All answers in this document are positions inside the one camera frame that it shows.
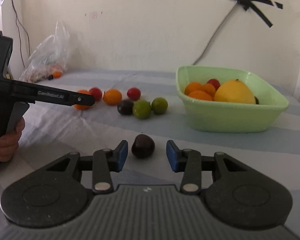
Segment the green bowl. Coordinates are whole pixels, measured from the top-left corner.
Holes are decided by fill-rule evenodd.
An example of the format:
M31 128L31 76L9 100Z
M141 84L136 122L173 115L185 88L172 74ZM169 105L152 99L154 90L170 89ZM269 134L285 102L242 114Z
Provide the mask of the green bowl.
M183 92L190 82L205 84L216 78L221 84L230 79L244 82L260 105L203 101ZM289 106L289 101L269 83L243 70L183 66L176 73L178 96L182 99L192 128L210 132L262 132Z

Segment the dark plum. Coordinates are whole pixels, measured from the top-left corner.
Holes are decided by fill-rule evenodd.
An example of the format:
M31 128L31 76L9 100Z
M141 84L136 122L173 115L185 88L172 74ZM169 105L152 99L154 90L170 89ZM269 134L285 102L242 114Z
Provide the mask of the dark plum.
M149 157L154 152L154 148L154 141L149 136L139 134L133 142L131 151L135 157L143 159Z
M122 100L118 105L118 112L122 115L131 115L133 108L133 102L129 99Z

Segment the bed sheet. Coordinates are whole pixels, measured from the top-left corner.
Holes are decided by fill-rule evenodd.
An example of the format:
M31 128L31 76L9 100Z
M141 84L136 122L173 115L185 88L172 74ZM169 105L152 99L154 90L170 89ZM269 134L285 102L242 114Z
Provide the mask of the bed sheet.
M171 171L165 154L167 140L179 148L192 148L202 155L213 156L223 151L257 169L287 187L293 196L293 208L286 226L300 236L300 104L286 91L276 87L289 101L288 110L263 133L225 134L199 132L187 125L184 106L177 97L175 74L136 71L79 71L42 85L77 91L97 86L101 90L116 88L125 95L130 87L138 87L146 100L163 96L169 103L167 114L138 120L123 117L116 107L104 102L91 109L36 102L24 115L26 128L20 147L9 163L0 165L0 194L12 182L45 164L78 151L92 155L103 148L115 148L121 140L132 146L134 138L145 133L155 141L153 156L137 160L129 152L123 171L111 174L118 184L176 184L182 174ZM211 174L202 172L202 186L212 183ZM84 172L82 184L91 185L91 172ZM0 230L7 222L0 210Z

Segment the yellow fruit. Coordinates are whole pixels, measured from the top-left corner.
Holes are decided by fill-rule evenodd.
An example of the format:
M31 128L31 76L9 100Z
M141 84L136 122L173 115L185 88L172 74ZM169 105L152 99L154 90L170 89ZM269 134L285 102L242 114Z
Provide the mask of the yellow fruit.
M245 83L240 80L229 80L222 84L214 96L215 101L255 104L253 93Z

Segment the finger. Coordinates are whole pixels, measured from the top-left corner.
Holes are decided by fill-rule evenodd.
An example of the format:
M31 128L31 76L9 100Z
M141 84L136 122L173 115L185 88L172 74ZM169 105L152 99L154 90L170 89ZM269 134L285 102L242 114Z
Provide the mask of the finger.
M0 162L8 162L12 157L13 157L13 154L0 156Z
M16 144L21 138L21 132L17 133L16 131L7 133L0 137L0 147L8 147Z
M23 129L25 128L25 126L26 126L25 119L23 119L23 117L22 117L21 120L16 125L17 133L21 133L23 131Z
M18 143L8 147L0 147L0 156L12 155L18 149L18 147Z

